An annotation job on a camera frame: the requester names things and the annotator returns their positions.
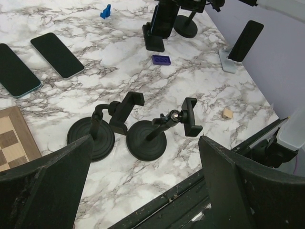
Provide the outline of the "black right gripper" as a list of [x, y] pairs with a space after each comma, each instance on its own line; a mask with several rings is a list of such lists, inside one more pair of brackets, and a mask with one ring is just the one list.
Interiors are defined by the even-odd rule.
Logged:
[[211, 5], [217, 12], [224, 5], [224, 0], [173, 0], [183, 10], [202, 13], [206, 5]]

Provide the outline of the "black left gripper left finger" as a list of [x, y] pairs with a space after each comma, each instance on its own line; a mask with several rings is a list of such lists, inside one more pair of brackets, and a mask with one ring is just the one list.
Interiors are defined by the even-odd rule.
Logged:
[[81, 137], [0, 174], [2, 229], [72, 229], [88, 175], [93, 138]]

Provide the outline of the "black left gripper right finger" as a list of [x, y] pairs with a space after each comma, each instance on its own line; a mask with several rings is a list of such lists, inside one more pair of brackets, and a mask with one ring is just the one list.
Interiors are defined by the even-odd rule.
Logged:
[[217, 229], [303, 229], [305, 179], [261, 165], [207, 136], [199, 151]]

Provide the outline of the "black round-base phone stand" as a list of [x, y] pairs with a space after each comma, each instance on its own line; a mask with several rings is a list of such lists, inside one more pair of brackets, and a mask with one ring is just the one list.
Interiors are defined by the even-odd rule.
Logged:
[[67, 144], [90, 134], [94, 140], [92, 162], [105, 159], [114, 147], [114, 134], [128, 134], [127, 118], [135, 105], [144, 106], [144, 103], [143, 93], [128, 92], [122, 102], [97, 105], [91, 117], [82, 118], [70, 127]]

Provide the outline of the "teal smartphone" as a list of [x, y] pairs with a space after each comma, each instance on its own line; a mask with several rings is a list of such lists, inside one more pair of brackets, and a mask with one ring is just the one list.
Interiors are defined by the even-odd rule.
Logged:
[[6, 44], [0, 45], [0, 84], [14, 98], [41, 87], [40, 80]]

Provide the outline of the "black smartphone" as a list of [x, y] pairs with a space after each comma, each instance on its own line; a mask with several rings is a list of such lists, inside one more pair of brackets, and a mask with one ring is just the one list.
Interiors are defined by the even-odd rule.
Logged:
[[63, 79], [69, 79], [84, 70], [84, 65], [52, 32], [30, 40], [34, 49]]
[[262, 32], [263, 28], [263, 24], [249, 20], [230, 51], [228, 59], [236, 62], [242, 62]]

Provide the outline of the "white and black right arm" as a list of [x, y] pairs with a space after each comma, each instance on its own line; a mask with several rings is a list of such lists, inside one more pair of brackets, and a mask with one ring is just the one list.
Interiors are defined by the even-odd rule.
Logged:
[[[161, 0], [155, 8], [152, 28], [163, 29], [160, 37], [166, 38], [166, 32], [175, 29], [181, 36], [193, 38], [197, 33], [193, 17], [202, 13], [207, 4], [216, 11], [224, 5], [223, 0]], [[260, 6], [273, 10], [298, 21], [305, 21], [305, 2], [303, 0], [245, 0], [251, 7]], [[262, 32], [263, 24], [250, 20], [243, 29], [234, 46], [219, 50], [223, 71], [235, 73], [235, 64], [242, 62], [254, 42]], [[297, 156], [305, 143], [305, 110], [297, 110], [281, 126], [270, 140], [263, 140], [254, 149], [251, 157], [268, 167], [278, 168]]]

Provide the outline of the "tall black round phone stand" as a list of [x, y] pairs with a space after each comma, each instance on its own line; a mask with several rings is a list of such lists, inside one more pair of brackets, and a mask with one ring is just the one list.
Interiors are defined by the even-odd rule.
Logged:
[[175, 31], [185, 38], [194, 38], [198, 32], [197, 25], [193, 21], [195, 14], [196, 12], [191, 12], [188, 17], [178, 15], [173, 26]]

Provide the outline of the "blue-edged smartphone on folding stand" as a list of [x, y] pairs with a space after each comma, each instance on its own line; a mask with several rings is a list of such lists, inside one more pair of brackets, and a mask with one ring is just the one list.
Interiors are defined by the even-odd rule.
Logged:
[[173, 0], [162, 0], [155, 7], [150, 34], [167, 39], [173, 29], [179, 6]]

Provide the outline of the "black folding phone stand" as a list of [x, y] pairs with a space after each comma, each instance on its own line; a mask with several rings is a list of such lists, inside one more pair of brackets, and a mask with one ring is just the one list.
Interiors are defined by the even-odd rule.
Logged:
[[147, 22], [142, 26], [144, 43], [146, 50], [152, 52], [164, 52], [164, 43], [162, 37], [151, 35], [151, 24]]

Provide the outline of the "black smartphone on silver stand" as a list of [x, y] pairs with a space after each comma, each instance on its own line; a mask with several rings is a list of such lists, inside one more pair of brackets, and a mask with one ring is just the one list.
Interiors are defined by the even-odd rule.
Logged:
[[249, 20], [230, 51], [228, 59], [236, 62], [242, 62], [262, 32], [263, 28], [263, 24]]

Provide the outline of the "silver phone stand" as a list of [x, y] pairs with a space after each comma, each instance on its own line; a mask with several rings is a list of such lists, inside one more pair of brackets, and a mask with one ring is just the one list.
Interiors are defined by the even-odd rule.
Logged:
[[227, 73], [236, 73], [236, 63], [243, 61], [240, 47], [227, 47], [219, 50], [219, 58], [222, 70]]

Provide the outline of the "wooden chessboard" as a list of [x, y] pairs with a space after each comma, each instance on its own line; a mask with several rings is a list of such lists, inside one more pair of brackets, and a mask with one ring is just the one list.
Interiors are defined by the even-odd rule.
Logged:
[[18, 167], [41, 157], [41, 152], [17, 106], [0, 111], [0, 170]]

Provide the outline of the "purple rectangular plate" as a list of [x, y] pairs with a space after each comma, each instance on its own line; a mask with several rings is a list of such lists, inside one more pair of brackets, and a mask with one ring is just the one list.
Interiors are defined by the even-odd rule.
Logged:
[[170, 57], [164, 55], [152, 55], [152, 62], [154, 65], [171, 65]]

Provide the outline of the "small wooden block right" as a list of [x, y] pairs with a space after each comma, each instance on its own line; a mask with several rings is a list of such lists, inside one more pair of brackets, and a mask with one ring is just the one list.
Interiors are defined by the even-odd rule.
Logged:
[[225, 118], [225, 119], [233, 119], [234, 113], [233, 113], [232, 110], [230, 110], [228, 108], [224, 108], [223, 113], [222, 113], [222, 117]]

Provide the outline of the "blue plastic piece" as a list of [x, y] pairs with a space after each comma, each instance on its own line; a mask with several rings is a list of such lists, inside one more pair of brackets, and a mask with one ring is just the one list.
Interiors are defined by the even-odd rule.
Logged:
[[106, 8], [100, 13], [100, 17], [106, 19], [110, 16], [110, 14], [111, 14], [111, 5], [108, 4]]

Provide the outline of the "black mounting rail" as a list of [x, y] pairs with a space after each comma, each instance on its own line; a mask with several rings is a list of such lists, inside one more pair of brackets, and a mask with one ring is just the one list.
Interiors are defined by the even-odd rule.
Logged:
[[[253, 160], [252, 149], [263, 140], [270, 140], [282, 125], [283, 122], [277, 120], [230, 151]], [[115, 229], [216, 229], [203, 168], [135, 210], [113, 227]]]

